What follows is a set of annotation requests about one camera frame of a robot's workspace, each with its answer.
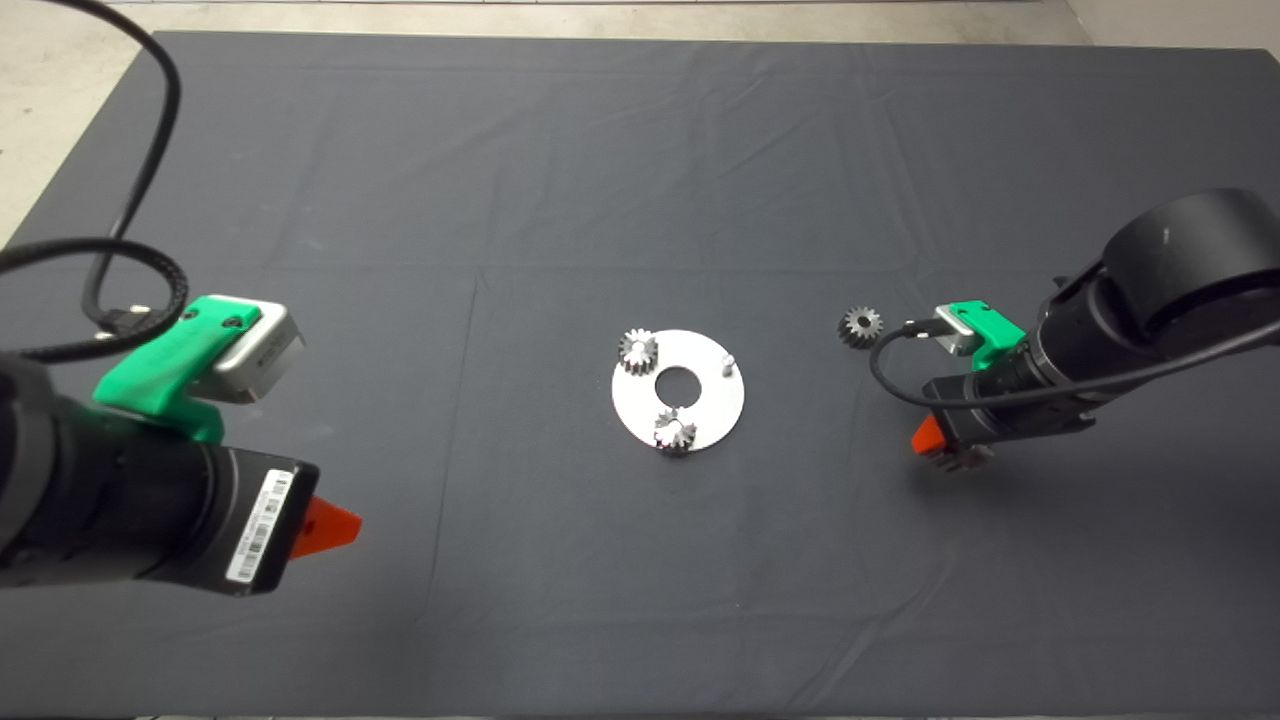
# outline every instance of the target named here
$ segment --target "green mount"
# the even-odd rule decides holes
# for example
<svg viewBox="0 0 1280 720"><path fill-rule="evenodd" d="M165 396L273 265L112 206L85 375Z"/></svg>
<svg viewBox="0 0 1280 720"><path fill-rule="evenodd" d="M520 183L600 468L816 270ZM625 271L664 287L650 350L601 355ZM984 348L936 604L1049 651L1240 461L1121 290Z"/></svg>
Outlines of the green mount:
<svg viewBox="0 0 1280 720"><path fill-rule="evenodd" d="M973 370L986 370L1002 355L1018 346L1027 337L1015 325L982 300L952 302L951 314L982 338L982 345L973 352Z"/></svg>
<svg viewBox="0 0 1280 720"><path fill-rule="evenodd" d="M142 415L197 442L221 442L223 416L218 407L192 400L187 387L261 315L256 305L197 297L163 336L102 375L93 400Z"/></svg>

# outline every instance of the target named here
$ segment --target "metal disc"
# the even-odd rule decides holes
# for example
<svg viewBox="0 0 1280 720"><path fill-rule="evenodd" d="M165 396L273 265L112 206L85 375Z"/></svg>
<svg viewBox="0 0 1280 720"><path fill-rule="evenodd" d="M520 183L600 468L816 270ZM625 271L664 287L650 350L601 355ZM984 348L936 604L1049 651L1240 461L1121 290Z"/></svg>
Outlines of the metal disc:
<svg viewBox="0 0 1280 720"><path fill-rule="evenodd" d="M658 398L658 375L668 368L684 368L698 378L703 388L698 402L680 409L680 420L698 427L689 450L716 445L733 429L742 414L746 401L742 369L727 350L704 334L660 331L654 333L654 338L658 341L658 363L652 372L632 375L621 365L613 368L613 409L618 418L640 442L655 447L654 421L667 410L667 405ZM726 357L728 374L724 373Z"/></svg>

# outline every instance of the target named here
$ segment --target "cable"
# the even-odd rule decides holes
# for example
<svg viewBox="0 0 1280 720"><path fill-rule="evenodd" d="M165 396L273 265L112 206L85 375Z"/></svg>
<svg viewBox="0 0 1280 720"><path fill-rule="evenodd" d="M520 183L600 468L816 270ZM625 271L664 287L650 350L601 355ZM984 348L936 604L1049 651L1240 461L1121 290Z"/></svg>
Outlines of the cable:
<svg viewBox="0 0 1280 720"><path fill-rule="evenodd" d="M892 380L884 377L884 370L881 368L879 364L881 355L884 352L884 348L888 347L891 342L904 337L919 337L922 332L920 325L922 324L915 324L915 325L908 324L882 336L879 342L877 342L876 346L872 347L869 363L870 363L872 375L881 386L883 386L886 392L901 400L902 402L909 402L911 405L919 405L922 407L929 407L933 410L975 410L979 407L1009 407L1012 405L1027 405L1030 402L1039 402L1044 400L1053 400L1057 397L1066 397L1069 395L1079 395L1082 392L1098 392L1098 391L1114 389L1120 386L1153 380L1156 378L1171 375L1174 373L1187 370L1197 365L1203 365L1210 360L1216 360L1224 355L1230 355L1231 352L1244 350L1251 345L1271 340L1272 336L1280 333L1280 320L1275 320L1267 323L1266 325L1262 325L1261 328L1238 334L1230 340L1225 340L1217 345L1211 345L1189 355L1183 355L1181 357L1175 357L1172 360L1165 360L1164 363L1157 363L1155 365L1143 368L1140 370L1116 373L1114 375L1105 375L1091 380L1080 380L1050 388L1028 389L1021 392L1010 392L1005 395L993 395L989 397L978 397L972 400L936 400L932 397L925 397L923 395L914 395L897 387L896 384L893 384Z"/></svg>
<svg viewBox="0 0 1280 720"><path fill-rule="evenodd" d="M105 357L108 355L133 350L145 342L155 340L169 329L169 327L178 320L178 316L182 315L182 310L187 305L187 292L189 290L187 286L187 275L182 272L182 268L179 268L178 264L164 252L129 240L116 240L111 237L73 237L61 240L41 240L8 247L0 251L0 274L26 268L27 265L35 265L36 263L52 260L54 258L82 255L87 252L123 255L160 273L165 283L169 286L169 304L165 305L159 314L150 313L137 327L131 328L116 337L44 347L28 347L13 351L15 355L22 355L23 357L42 363L72 363L77 360Z"/></svg>
<svg viewBox="0 0 1280 720"><path fill-rule="evenodd" d="M164 73L164 105L160 110L160 119L156 122L155 135L151 136L151 145L147 147L147 152L142 159L142 167L138 168L137 177L133 178L133 186L125 196L124 206L120 209L120 214L115 218L115 222L111 223L111 229L106 233L111 240L123 240L124 234L129 229L129 224L133 222L133 217L142 205L143 196L146 196L147 190L151 187L151 181L155 178L156 170L160 167L160 160L164 158L165 149L169 146L169 137L173 135L174 124L178 122L178 105L182 101L182 79L178 77L178 67L174 64L173 58L169 56L169 53L166 53L165 49L147 33L147 31L138 27L129 18L96 0L44 1L72 8L109 23L124 35L128 35L138 45L141 45L143 50L150 53L160 65L160 70ZM114 314L102 310L100 305L102 281L106 278L106 269L110 264L111 254L109 252L102 252L93 259L93 264L90 266L88 277L84 278L84 287L81 292L81 310L88 316L90 320L96 323L104 331L115 332L118 328L113 322Z"/></svg>

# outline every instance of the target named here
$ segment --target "concrete floor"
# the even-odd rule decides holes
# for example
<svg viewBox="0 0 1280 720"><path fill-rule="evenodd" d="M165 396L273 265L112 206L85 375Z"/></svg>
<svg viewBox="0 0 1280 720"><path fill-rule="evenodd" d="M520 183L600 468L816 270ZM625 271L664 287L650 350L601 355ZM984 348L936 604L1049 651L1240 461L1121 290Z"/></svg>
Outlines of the concrete floor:
<svg viewBox="0 0 1280 720"><path fill-rule="evenodd" d="M133 3L148 29L812 42L1265 46L1275 0L1027 0L855 4ZM136 47L35 1L0 3L0 246L97 111Z"/></svg>

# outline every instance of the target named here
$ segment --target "sticker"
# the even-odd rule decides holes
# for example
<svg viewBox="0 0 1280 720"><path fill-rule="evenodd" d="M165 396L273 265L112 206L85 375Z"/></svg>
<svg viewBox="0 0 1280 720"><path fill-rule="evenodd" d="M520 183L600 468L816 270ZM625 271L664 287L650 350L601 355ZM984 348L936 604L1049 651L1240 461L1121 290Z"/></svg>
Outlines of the sticker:
<svg viewBox="0 0 1280 720"><path fill-rule="evenodd" d="M266 543L271 541L271 530L284 507L284 496L293 484L293 473L268 470L262 489L257 491L257 502L244 524L244 533L236 546L232 564L227 566L227 579L233 583L252 583L257 575L257 564L262 560Z"/></svg>

